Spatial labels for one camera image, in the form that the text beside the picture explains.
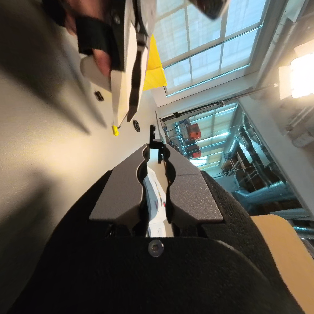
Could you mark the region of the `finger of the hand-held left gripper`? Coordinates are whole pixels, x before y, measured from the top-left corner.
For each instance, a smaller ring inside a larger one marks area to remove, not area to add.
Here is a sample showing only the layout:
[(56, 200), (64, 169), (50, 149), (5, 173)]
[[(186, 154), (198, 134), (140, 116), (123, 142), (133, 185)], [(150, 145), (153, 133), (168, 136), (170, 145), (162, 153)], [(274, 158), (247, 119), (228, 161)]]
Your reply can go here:
[(126, 49), (125, 70), (111, 71), (112, 111), (114, 123), (122, 123), (129, 111), (132, 72), (137, 55), (136, 30), (132, 23), (126, 33), (128, 47)]
[(127, 122), (131, 122), (139, 108), (149, 55), (150, 38), (143, 33), (136, 33), (136, 41), (137, 53), (131, 76), (131, 93)]

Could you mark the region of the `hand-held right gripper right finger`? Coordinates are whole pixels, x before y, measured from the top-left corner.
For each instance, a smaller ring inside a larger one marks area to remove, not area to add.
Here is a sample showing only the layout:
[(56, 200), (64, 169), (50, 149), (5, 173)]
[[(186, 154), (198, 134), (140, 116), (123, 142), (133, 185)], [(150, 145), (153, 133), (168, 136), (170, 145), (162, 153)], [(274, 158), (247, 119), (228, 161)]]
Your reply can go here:
[(164, 147), (166, 217), (173, 232), (208, 223), (221, 223), (223, 216), (201, 171), (166, 144)]

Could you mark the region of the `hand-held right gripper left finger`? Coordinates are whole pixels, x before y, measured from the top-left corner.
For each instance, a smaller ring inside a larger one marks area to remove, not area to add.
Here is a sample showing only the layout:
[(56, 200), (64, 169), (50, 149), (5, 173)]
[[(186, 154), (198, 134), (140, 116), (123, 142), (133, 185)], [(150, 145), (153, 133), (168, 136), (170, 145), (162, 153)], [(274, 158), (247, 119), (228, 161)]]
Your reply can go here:
[(144, 144), (113, 168), (90, 216), (91, 221), (147, 232), (149, 212), (143, 180), (147, 176), (149, 145)]

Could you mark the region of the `yellow plastic bin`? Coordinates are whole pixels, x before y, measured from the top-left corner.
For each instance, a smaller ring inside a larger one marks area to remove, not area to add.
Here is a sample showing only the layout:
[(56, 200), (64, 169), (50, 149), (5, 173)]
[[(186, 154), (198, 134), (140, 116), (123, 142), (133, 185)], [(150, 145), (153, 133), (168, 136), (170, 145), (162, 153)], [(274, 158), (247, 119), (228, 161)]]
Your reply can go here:
[(154, 35), (150, 38), (150, 49), (147, 62), (143, 91), (167, 86), (165, 73), (159, 56)]

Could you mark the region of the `black lego assembly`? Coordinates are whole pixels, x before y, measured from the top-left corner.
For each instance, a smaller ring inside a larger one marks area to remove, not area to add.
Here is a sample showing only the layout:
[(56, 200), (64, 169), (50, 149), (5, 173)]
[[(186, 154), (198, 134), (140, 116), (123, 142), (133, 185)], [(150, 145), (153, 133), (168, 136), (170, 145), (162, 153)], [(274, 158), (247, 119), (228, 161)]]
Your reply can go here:
[(149, 147), (150, 149), (158, 150), (158, 164), (161, 164), (161, 162), (163, 161), (164, 143), (163, 140), (156, 139), (155, 131), (155, 125), (150, 125)]

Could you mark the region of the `person's left hand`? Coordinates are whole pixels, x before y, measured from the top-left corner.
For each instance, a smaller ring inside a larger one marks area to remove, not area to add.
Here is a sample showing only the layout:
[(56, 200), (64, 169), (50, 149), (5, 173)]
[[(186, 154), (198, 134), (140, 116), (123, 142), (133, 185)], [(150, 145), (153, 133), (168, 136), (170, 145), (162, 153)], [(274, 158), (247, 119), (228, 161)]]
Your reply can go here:
[[(64, 25), (68, 33), (73, 36), (77, 36), (75, 19), (78, 15), (105, 22), (107, 10), (111, 6), (109, 0), (66, 0), (63, 2), (66, 11)], [(109, 54), (99, 49), (93, 49), (93, 58), (100, 72), (105, 77), (110, 77), (111, 59)]]

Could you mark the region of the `open instruction booklet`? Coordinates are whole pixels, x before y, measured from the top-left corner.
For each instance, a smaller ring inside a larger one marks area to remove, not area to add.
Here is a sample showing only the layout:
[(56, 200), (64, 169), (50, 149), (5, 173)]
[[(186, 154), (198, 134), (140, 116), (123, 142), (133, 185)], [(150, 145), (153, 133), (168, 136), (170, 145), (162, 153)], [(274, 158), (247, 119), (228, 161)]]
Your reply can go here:
[(151, 238), (166, 237), (166, 194), (159, 183), (155, 172), (147, 167), (147, 176), (143, 180), (149, 214), (148, 236)]

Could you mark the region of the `metal shelf rack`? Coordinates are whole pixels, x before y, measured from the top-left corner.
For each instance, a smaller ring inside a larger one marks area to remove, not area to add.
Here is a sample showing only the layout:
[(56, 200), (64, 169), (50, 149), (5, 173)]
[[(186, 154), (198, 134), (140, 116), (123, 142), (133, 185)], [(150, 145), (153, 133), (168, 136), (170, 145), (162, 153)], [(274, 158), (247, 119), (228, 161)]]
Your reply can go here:
[[(183, 121), (182, 123), (174, 123), (174, 126), (167, 131), (167, 143), (173, 147), (177, 152), (179, 152), (183, 157), (188, 159), (187, 155), (187, 147), (192, 144), (197, 144), (198, 140), (189, 140), (188, 133), (186, 127), (188, 125), (192, 125), (188, 120)], [(193, 163), (197, 167), (205, 166), (207, 163), (207, 157), (201, 156), (196, 159), (188, 159), (191, 163)]]

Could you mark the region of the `black light stand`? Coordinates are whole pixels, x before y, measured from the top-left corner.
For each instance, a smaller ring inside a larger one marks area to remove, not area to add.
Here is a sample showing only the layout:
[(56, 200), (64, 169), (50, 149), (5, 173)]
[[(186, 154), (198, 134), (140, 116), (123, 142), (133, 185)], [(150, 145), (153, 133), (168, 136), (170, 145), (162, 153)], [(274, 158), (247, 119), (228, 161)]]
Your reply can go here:
[(173, 119), (180, 118), (181, 116), (185, 116), (187, 114), (194, 113), (194, 112), (197, 112), (197, 111), (203, 110), (203, 109), (212, 108), (212, 107), (214, 107), (214, 108), (221, 108), (221, 107), (226, 106), (228, 103), (230, 103), (233, 100), (237, 100), (237, 99), (245, 97), (245, 96), (250, 96), (252, 94), (260, 93), (260, 92), (262, 92), (264, 90), (267, 90), (267, 89), (270, 89), (270, 88), (277, 88), (277, 87), (279, 87), (279, 83), (267, 84), (265, 86), (258, 87), (258, 88), (249, 88), (249, 89), (246, 89), (244, 92), (238, 93), (238, 94), (236, 94), (234, 96), (231, 96), (231, 97), (228, 97), (228, 98), (225, 98), (225, 99), (217, 100), (217, 101), (214, 101), (212, 103), (207, 103), (207, 104), (195, 107), (195, 108), (187, 109), (185, 111), (174, 112), (172, 115), (169, 115), (169, 116), (166, 116), (166, 117), (162, 118), (162, 121), (163, 122), (170, 121), (170, 120), (173, 120)]

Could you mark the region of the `large paned window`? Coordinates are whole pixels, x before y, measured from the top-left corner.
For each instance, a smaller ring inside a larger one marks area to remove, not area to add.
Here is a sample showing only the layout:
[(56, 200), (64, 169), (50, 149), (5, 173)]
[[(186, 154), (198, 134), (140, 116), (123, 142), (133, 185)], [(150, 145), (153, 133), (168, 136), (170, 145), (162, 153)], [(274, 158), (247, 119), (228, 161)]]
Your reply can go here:
[(189, 1), (157, 1), (154, 36), (165, 96), (230, 76), (251, 65), (269, 1), (233, 0), (216, 20)]
[[(207, 163), (205, 166), (198, 167), (199, 169), (209, 172), (221, 171), (224, 154), (233, 141), (238, 127), (238, 122), (236, 122), (238, 114), (240, 114), (238, 104), (233, 102), (225, 107), (201, 111), (178, 121), (178, 123), (182, 123), (188, 120), (191, 124), (197, 123), (200, 128), (201, 138), (197, 144), (201, 149), (202, 156), (207, 157)], [(166, 133), (174, 126), (174, 123), (164, 127)]]

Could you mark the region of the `studio light panel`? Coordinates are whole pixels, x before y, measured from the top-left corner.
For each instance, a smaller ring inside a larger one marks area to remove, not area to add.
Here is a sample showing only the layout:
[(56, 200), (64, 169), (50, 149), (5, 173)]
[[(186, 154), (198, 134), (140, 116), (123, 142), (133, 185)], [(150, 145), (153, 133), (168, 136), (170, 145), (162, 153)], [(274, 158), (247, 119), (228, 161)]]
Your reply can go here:
[(314, 93), (314, 40), (294, 48), (296, 58), (279, 70), (280, 100), (294, 99)]

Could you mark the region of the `silver ventilation duct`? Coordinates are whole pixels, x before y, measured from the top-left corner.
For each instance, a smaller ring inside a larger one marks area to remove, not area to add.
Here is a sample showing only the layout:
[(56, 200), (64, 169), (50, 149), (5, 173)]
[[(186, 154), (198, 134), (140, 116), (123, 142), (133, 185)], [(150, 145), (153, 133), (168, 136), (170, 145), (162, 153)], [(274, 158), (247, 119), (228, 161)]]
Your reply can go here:
[(257, 135), (245, 113), (242, 114), (242, 124), (238, 130), (244, 141), (244, 146), (258, 177), (265, 187), (254, 192), (240, 189), (232, 192), (233, 197), (250, 215), (257, 215), (257, 207), (270, 205), (280, 201), (296, 200), (289, 183), (279, 170), (262, 140)]

